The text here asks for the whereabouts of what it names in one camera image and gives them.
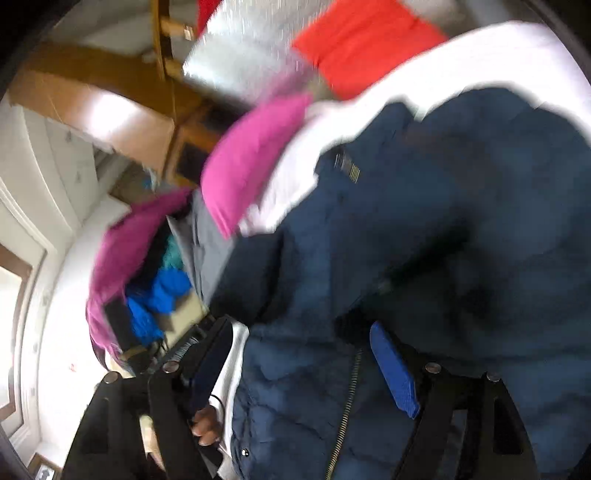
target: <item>navy puffer jacket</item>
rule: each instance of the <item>navy puffer jacket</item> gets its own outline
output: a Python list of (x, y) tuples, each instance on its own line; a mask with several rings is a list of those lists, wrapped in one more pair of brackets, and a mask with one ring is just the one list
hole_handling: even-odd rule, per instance
[(500, 372), (540, 471), (574, 467), (591, 442), (591, 151), (579, 133), (507, 90), (475, 90), (422, 122), (386, 106), (317, 172), (276, 233), (238, 242), (212, 302), (251, 330), (234, 403), (240, 476), (326, 477), (361, 350), (332, 479), (392, 477), (414, 422), (365, 346), (365, 317), (452, 372)]

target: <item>jacket zipper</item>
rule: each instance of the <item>jacket zipper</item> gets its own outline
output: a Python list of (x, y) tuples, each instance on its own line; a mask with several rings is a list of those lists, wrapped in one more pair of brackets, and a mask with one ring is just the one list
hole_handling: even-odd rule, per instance
[(335, 471), (336, 462), (339, 459), (340, 450), (343, 447), (345, 441), (345, 433), (347, 432), (347, 424), (349, 423), (349, 413), (353, 406), (353, 399), (355, 398), (355, 390), (357, 390), (357, 379), (359, 377), (359, 367), (361, 366), (361, 355), (363, 350), (357, 350), (355, 354), (355, 361), (353, 362), (353, 370), (351, 370), (351, 380), (349, 381), (349, 394), (347, 397), (347, 403), (345, 404), (345, 411), (340, 421), (339, 434), (336, 437), (336, 445), (333, 449), (332, 455), (330, 455), (330, 462), (328, 470), (324, 480), (331, 480), (333, 472)]

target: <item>blue yarn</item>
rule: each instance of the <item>blue yarn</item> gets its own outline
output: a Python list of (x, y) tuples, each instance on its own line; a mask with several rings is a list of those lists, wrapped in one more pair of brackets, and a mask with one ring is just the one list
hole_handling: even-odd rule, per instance
[(172, 313), (176, 299), (190, 288), (191, 282), (184, 271), (161, 268), (150, 291), (128, 289), (126, 296), (131, 312), (131, 328), (142, 345), (149, 346), (164, 337), (152, 313)]

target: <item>gray fabric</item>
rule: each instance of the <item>gray fabric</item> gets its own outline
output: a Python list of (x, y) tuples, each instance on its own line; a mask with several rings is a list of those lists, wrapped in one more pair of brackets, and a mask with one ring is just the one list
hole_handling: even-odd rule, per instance
[(291, 42), (332, 1), (223, 0), (184, 61), (184, 79), (249, 106), (301, 92), (317, 71)]
[(168, 217), (183, 264), (197, 295), (209, 306), (217, 282), (234, 248), (225, 240), (209, 213), (201, 190), (193, 193), (192, 209), (184, 219)]

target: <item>red fabric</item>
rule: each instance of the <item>red fabric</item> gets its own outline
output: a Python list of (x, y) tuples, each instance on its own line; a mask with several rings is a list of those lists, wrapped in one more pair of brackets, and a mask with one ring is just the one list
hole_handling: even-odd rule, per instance
[(348, 100), (445, 41), (439, 29), (395, 0), (336, 0), (292, 46), (320, 70), (339, 98)]
[(209, 17), (216, 11), (222, 0), (197, 0), (197, 35), (201, 35)]

